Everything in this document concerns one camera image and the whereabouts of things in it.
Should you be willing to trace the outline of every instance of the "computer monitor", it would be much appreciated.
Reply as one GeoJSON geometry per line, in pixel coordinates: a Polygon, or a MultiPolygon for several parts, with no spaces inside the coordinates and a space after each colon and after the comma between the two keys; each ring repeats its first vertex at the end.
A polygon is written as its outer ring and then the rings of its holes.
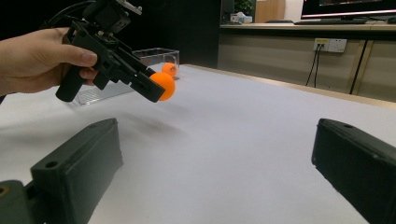
{"type": "Polygon", "coordinates": [[[302,20],[353,20],[396,15],[395,0],[304,0],[302,20]]]}

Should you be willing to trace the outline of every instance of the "ping pong ball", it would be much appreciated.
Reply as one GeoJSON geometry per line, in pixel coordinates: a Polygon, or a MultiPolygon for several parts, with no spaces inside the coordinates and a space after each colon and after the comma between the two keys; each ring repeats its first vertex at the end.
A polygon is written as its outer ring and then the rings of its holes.
{"type": "Polygon", "coordinates": [[[149,78],[165,89],[159,101],[165,101],[172,97],[175,92],[176,84],[171,76],[166,73],[154,73],[149,78]]]}
{"type": "Polygon", "coordinates": [[[171,77],[175,77],[177,74],[177,67],[174,63],[165,63],[163,65],[163,73],[170,75],[171,77]]]}

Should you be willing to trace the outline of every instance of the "electrical outlet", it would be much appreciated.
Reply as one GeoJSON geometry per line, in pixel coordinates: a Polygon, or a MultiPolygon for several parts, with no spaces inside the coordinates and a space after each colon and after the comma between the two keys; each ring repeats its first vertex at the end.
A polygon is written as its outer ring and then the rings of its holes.
{"type": "Polygon", "coordinates": [[[329,52],[343,53],[346,49],[347,41],[345,39],[331,39],[329,43],[329,52]]]}
{"type": "Polygon", "coordinates": [[[329,49],[330,39],[328,38],[315,38],[314,50],[318,50],[318,46],[321,46],[320,51],[327,51],[329,49]]]}

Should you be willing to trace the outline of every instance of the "clear plastic container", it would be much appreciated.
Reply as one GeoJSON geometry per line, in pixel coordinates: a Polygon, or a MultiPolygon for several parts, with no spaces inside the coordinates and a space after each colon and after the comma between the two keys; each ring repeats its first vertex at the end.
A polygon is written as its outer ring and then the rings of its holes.
{"type": "MultiPolygon", "coordinates": [[[[176,70],[174,79],[178,79],[179,53],[174,49],[141,49],[133,51],[134,55],[140,58],[140,62],[150,67],[156,72],[161,72],[166,63],[172,63],[176,70]]],[[[109,82],[101,91],[97,87],[84,86],[78,92],[76,101],[80,105],[91,105],[98,101],[115,97],[127,92],[134,91],[129,85],[125,85],[121,81],[118,83],[109,82]]]]}

